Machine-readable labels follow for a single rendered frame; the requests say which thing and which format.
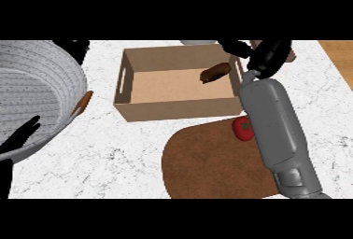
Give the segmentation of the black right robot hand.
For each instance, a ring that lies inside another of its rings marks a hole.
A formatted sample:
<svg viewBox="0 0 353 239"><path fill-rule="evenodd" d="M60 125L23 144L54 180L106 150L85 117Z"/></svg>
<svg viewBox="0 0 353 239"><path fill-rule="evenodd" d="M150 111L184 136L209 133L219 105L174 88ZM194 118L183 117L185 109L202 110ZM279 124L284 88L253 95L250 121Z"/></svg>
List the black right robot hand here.
<svg viewBox="0 0 353 239"><path fill-rule="evenodd" d="M256 78L264 79L270 78L280 70L289 55L292 41L289 39L265 39L253 49L239 40L219 40L218 43L227 53L242 59L249 59L246 69L255 70L259 73Z"/></svg>

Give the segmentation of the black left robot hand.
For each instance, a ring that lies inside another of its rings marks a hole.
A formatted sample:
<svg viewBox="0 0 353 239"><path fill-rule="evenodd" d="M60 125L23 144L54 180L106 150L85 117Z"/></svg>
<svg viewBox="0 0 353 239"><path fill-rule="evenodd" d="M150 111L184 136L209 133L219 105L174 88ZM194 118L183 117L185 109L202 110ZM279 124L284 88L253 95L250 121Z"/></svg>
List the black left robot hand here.
<svg viewBox="0 0 353 239"><path fill-rule="evenodd" d="M20 147L23 147L29 136L33 134L39 128L38 123L39 117L33 116L27 122L17 128L17 130L10 135L8 139L0 145L0 154L7 153ZM11 169L13 162L11 159L4 159L0 161L0 199L7 199L10 194L10 183L11 183Z"/></svg>

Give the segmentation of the brown sweet potato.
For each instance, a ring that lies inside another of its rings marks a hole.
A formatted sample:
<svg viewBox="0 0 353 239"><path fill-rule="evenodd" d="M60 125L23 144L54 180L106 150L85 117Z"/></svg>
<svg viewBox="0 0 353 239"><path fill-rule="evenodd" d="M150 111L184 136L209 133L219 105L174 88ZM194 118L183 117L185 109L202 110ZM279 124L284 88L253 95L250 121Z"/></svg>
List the brown sweet potato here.
<svg viewBox="0 0 353 239"><path fill-rule="evenodd" d="M228 63L218 63L211 68L203 70L199 74L199 80L202 83L209 83L219 79L222 76L228 74L231 70Z"/></svg>

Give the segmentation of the cardboard box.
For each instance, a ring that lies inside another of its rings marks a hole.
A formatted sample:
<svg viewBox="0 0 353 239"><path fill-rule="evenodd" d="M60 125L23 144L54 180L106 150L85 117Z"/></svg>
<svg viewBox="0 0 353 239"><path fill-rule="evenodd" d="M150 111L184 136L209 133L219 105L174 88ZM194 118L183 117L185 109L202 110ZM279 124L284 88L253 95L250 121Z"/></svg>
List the cardboard box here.
<svg viewBox="0 0 353 239"><path fill-rule="evenodd" d="M202 83L200 72L218 63L230 64L228 74ZM125 49L113 98L123 120L237 115L240 71L237 58L218 44Z"/></svg>

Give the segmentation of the brown wooden cutting board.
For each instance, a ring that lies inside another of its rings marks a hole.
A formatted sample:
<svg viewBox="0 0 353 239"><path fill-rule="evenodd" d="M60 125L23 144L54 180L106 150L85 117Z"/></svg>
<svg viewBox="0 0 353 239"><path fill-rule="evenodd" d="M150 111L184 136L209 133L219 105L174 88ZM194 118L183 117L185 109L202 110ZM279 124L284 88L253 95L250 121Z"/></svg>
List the brown wooden cutting board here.
<svg viewBox="0 0 353 239"><path fill-rule="evenodd" d="M279 193L256 141L236 139L231 123L233 119L203 123L171 136L160 169L172 199L252 199Z"/></svg>

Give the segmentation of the pale grey bowl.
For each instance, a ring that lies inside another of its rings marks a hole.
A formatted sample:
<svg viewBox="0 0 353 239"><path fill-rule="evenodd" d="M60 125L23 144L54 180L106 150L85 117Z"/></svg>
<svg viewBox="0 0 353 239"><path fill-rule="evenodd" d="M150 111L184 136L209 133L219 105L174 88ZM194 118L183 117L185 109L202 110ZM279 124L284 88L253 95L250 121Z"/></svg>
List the pale grey bowl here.
<svg viewBox="0 0 353 239"><path fill-rule="evenodd" d="M193 45L212 45L216 43L215 40L178 40L184 46Z"/></svg>

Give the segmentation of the white woven basket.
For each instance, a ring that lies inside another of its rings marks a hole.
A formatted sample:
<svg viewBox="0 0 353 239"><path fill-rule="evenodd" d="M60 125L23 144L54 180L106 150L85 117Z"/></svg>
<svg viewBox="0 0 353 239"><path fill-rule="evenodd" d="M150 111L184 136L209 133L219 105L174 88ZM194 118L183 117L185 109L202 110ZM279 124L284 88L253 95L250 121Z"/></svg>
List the white woven basket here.
<svg viewBox="0 0 353 239"><path fill-rule="evenodd" d="M39 128L0 161L24 160L82 113L92 93L70 54L50 40L0 40L0 144L32 118Z"/></svg>

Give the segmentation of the red tomato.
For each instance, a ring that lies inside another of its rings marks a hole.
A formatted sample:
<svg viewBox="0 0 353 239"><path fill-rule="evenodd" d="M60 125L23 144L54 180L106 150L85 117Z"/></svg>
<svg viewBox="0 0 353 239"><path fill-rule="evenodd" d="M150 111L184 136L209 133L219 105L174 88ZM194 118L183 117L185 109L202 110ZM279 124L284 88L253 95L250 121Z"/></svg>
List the red tomato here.
<svg viewBox="0 0 353 239"><path fill-rule="evenodd" d="M252 139L253 129L250 125L250 120L245 116L234 118L231 123L231 129L239 141L249 141Z"/></svg>

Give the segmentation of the black object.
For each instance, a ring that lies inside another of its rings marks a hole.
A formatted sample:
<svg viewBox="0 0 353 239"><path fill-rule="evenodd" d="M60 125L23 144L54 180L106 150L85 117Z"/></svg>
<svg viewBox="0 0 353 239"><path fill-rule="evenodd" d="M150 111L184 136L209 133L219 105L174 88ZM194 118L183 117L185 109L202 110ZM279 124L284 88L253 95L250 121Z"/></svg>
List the black object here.
<svg viewBox="0 0 353 239"><path fill-rule="evenodd" d="M89 49L88 40L53 40L57 45L73 57L78 64L82 64L87 51Z"/></svg>

